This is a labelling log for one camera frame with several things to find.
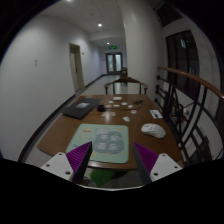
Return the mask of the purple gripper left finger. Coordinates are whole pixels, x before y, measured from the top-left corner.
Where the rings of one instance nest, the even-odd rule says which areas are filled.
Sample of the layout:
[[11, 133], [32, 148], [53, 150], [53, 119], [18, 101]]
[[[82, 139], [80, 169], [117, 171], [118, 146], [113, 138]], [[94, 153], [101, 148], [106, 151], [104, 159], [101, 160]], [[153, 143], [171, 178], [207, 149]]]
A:
[[91, 154], [92, 143], [87, 142], [68, 153], [58, 152], [42, 166], [42, 169], [79, 184], [83, 179]]

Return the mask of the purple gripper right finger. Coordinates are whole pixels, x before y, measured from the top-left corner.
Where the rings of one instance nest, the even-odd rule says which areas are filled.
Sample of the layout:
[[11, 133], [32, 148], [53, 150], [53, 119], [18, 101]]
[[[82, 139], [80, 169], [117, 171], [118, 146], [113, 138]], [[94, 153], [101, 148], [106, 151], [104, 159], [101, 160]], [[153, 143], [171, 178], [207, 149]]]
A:
[[144, 185], [181, 170], [181, 167], [166, 153], [157, 154], [138, 143], [133, 145], [132, 152]]

